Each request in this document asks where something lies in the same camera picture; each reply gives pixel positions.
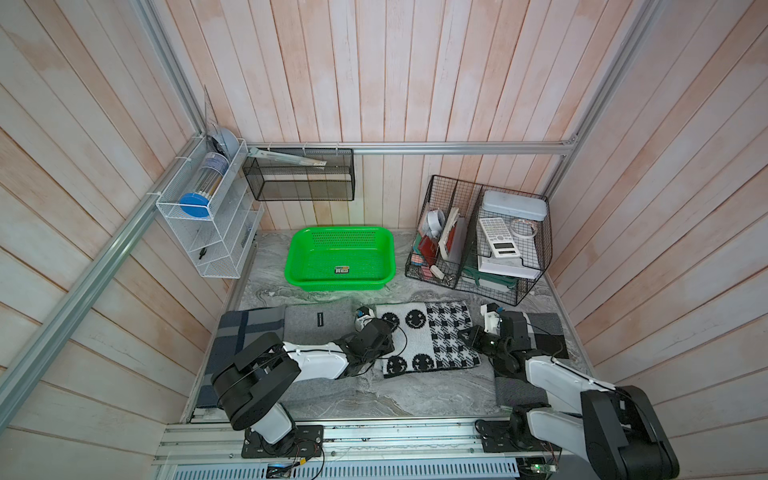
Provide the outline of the black white grey checked scarf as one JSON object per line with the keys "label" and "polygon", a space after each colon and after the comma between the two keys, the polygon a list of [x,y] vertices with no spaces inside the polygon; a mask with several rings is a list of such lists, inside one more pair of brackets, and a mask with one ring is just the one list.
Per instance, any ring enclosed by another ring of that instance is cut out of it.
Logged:
{"label": "black white grey checked scarf", "polygon": [[557,324],[555,332],[546,329],[538,322],[540,314],[531,318],[523,313],[528,321],[533,351],[525,361],[523,372],[496,372],[496,399],[500,407],[538,408],[548,406],[550,402],[545,389],[562,380],[564,374],[557,373],[558,353],[567,351],[564,338],[558,336],[562,325],[557,315],[551,314],[551,326]]}

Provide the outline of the white smiley checkered scarf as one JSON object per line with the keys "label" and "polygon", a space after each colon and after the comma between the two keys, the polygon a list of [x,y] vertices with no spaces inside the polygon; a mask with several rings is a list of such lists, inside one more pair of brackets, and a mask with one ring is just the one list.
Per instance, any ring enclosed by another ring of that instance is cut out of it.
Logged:
{"label": "white smiley checkered scarf", "polygon": [[460,331],[473,326],[463,301],[381,304],[375,313],[395,327],[394,351],[381,357],[386,378],[471,369],[481,363],[459,338]]}

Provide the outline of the plain grey scarf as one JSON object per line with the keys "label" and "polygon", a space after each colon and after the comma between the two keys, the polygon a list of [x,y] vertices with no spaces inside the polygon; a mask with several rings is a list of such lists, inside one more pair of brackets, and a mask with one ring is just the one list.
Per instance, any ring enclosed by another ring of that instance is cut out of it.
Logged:
{"label": "plain grey scarf", "polygon": [[[284,340],[303,345],[325,344],[354,333],[357,304],[350,298],[333,302],[291,305],[285,311]],[[283,397],[291,413],[304,411],[309,418],[337,401],[362,393],[369,379],[315,379],[294,383]]]}

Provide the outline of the grey blue plaid scarf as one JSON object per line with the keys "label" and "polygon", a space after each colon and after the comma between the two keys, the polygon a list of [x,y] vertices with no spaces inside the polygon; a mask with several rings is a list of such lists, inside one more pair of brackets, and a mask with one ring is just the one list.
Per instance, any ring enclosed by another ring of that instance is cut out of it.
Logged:
{"label": "grey blue plaid scarf", "polygon": [[196,400],[196,408],[215,408],[217,397],[211,378],[220,372],[244,347],[264,333],[276,333],[283,338],[285,325],[285,306],[261,307],[249,310],[230,311],[220,320],[201,387]]}

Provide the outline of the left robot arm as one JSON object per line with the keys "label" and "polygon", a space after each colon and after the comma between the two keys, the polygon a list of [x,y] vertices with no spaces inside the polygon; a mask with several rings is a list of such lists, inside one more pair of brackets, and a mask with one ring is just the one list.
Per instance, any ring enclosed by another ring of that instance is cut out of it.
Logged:
{"label": "left robot arm", "polygon": [[295,422],[280,400],[297,382],[362,374],[394,352],[396,325],[365,317],[360,331],[322,345],[284,342],[266,333],[251,342],[211,382],[217,407],[236,431],[255,433],[269,446],[293,435]]}

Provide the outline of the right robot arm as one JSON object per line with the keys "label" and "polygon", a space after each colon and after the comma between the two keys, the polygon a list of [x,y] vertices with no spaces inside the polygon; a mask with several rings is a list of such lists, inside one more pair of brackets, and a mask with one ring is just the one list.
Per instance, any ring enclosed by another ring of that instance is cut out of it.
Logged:
{"label": "right robot arm", "polygon": [[460,331],[465,346],[485,355],[503,377],[524,381],[561,400],[514,407],[509,420],[478,420],[486,453],[533,451],[551,446],[587,461],[601,479],[675,479],[680,464],[646,393],[603,383],[533,345],[535,326],[520,312],[490,304],[485,313],[506,336],[481,326]]}

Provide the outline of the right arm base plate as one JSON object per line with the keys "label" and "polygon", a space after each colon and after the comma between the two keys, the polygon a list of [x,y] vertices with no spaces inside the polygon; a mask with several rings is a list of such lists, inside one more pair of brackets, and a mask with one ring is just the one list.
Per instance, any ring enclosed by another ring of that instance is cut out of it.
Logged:
{"label": "right arm base plate", "polygon": [[512,420],[479,419],[474,423],[484,453],[544,452],[559,454],[554,444],[538,440]]}

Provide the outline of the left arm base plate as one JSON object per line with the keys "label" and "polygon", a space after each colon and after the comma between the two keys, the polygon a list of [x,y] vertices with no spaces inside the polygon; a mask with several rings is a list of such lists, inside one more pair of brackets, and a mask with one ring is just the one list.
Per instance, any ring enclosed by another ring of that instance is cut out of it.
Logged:
{"label": "left arm base plate", "polygon": [[299,425],[274,444],[268,443],[253,427],[245,430],[241,456],[245,459],[298,458],[309,460],[322,455],[324,427]]}

